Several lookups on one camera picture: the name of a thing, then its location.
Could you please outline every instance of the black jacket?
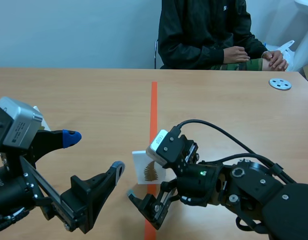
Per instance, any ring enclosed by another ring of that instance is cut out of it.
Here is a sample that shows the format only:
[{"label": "black jacket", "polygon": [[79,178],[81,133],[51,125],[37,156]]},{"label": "black jacket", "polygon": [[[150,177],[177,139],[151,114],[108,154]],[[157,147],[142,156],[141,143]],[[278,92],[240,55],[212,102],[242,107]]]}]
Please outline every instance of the black jacket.
[{"label": "black jacket", "polygon": [[158,52],[173,69],[223,64],[223,49],[233,46],[260,58],[267,49],[250,27],[245,0],[163,0]]}]

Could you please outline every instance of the camouflage pants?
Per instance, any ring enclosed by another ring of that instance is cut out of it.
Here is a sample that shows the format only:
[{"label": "camouflage pants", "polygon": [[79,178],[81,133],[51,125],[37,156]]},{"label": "camouflage pants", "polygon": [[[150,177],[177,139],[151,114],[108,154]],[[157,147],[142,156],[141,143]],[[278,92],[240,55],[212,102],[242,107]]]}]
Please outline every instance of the camouflage pants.
[{"label": "camouflage pants", "polygon": [[223,71],[262,71],[263,59],[251,59],[247,62],[214,65],[211,70]]}]

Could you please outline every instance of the chair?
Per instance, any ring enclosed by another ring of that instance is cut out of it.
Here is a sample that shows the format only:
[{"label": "chair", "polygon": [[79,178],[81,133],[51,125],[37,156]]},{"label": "chair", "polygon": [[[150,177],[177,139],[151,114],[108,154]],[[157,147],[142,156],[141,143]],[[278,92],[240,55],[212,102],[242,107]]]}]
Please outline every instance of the chair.
[{"label": "chair", "polygon": [[155,55],[154,55],[154,69],[156,69],[156,55],[157,55],[158,39],[155,42]]}]

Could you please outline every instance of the hand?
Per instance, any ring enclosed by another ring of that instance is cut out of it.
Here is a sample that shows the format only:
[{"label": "hand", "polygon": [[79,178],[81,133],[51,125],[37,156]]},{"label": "hand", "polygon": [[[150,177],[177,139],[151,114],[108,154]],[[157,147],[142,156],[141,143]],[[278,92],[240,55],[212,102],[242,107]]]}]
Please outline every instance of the hand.
[{"label": "hand", "polygon": [[288,63],[283,59],[283,54],[280,51],[268,51],[263,55],[264,59],[269,60],[269,66],[272,71],[285,71],[288,67]]},{"label": "hand", "polygon": [[224,64],[236,64],[248,62],[250,57],[245,48],[241,46],[232,46],[224,49]]}]

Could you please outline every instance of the wooden table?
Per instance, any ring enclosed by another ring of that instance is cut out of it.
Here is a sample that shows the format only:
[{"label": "wooden table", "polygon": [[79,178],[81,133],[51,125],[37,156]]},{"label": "wooden table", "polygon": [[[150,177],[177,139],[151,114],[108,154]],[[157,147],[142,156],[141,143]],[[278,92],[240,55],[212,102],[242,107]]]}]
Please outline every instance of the wooden table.
[{"label": "wooden table", "polygon": [[[270,78],[292,83],[276,90]],[[142,240],[145,220],[126,196],[130,188],[144,197],[132,151],[149,143],[151,82],[158,81],[158,129],[170,130],[186,119],[202,119],[224,128],[255,152],[282,165],[298,182],[308,183],[308,82],[284,72],[225,72],[117,69],[0,68],[0,97],[37,105],[53,130],[79,131],[71,148],[39,160],[39,172],[62,193],[70,177],[88,179],[114,161],[126,170],[87,235],[67,232],[55,217],[46,221],[39,208],[0,232],[9,240]],[[187,125],[183,132],[200,146],[201,159],[212,161],[244,152],[215,130]],[[170,208],[158,240],[265,240],[235,226],[235,215],[221,206]]]}]

